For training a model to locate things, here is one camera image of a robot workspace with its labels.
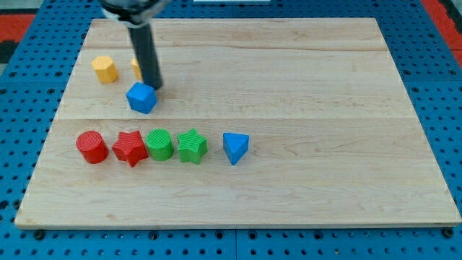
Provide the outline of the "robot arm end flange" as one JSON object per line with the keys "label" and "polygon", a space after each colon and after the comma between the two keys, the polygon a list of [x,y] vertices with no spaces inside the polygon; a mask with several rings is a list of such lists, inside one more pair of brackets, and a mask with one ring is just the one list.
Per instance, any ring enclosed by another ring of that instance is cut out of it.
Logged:
{"label": "robot arm end flange", "polygon": [[170,0],[99,0],[103,14],[130,28],[143,27],[159,14]]}

